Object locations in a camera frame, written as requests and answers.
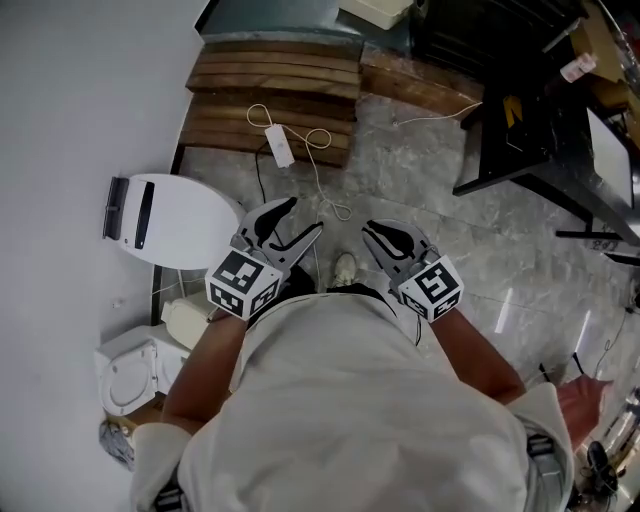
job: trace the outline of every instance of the sneaker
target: sneaker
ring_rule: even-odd
[[[640,281],[638,279],[631,280],[628,308],[635,312],[640,312]]]
[[[331,288],[349,286],[356,281],[356,259],[353,254],[345,252],[340,255],[336,266],[333,268],[333,282]]]

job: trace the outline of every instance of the strap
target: strap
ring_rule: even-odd
[[[189,503],[184,491],[178,484],[178,467],[173,470],[171,478],[153,501],[155,512],[189,512]]]
[[[527,439],[529,475],[525,512],[557,512],[563,499],[563,468],[555,442],[548,436],[533,434]]]

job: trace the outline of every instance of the wooden pallet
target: wooden pallet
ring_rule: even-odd
[[[269,153],[264,128],[247,121],[247,109],[263,104],[271,120],[306,137],[315,128],[331,134],[327,149],[311,148],[316,162],[346,164],[355,102],[360,95],[360,50],[353,46],[280,41],[229,41],[205,45],[187,87],[195,94],[180,143]],[[256,124],[269,124],[264,109],[251,111]],[[285,130],[296,159],[309,160],[306,145]],[[324,145],[327,135],[312,133]]]
[[[368,43],[364,45],[360,65],[363,92],[443,116],[482,101],[484,87],[470,78]]]

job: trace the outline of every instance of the gray tile floor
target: gray tile floor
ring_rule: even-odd
[[[466,285],[461,310],[525,382],[531,385],[539,378],[541,362],[555,368],[558,379],[576,376],[568,361],[578,340],[583,367],[593,374],[605,342],[615,339],[622,325],[628,269],[579,242],[556,239],[555,229],[577,229],[580,223],[510,182],[462,198],[452,196],[454,184],[472,172],[474,162],[477,170],[477,154],[464,157],[477,134],[466,141],[454,120],[393,126],[394,120],[429,115],[386,98],[360,100],[349,165],[344,170],[320,168],[325,194],[353,210],[348,222],[336,219],[327,204],[318,211],[322,199],[309,164],[278,169],[271,157],[261,156],[267,199],[299,198],[279,233],[288,238],[318,215],[325,223],[317,243],[321,286],[330,279],[332,262],[350,251],[359,260],[361,279],[386,294],[388,281],[365,248],[360,230],[372,218],[413,222],[456,265]],[[246,209],[262,202],[253,155],[188,149],[181,173],[214,186]],[[305,257],[303,267],[315,277],[313,255]],[[175,275],[165,280],[173,282]],[[190,291],[199,286],[194,283]],[[396,309],[408,332],[415,333],[415,315],[401,306]],[[504,322],[499,326],[501,314]],[[618,398],[626,395],[635,377],[640,347],[634,332],[640,332],[638,315],[627,316],[618,343],[600,365],[601,378],[616,379]],[[426,325],[423,335],[431,335]]]

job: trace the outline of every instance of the white shirt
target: white shirt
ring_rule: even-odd
[[[150,509],[179,463],[192,511],[521,511],[521,419],[564,455],[568,499],[555,388],[504,407],[460,382],[439,346],[420,354],[373,298],[314,295],[269,311],[246,335],[232,391],[193,438],[136,430],[135,510]]]

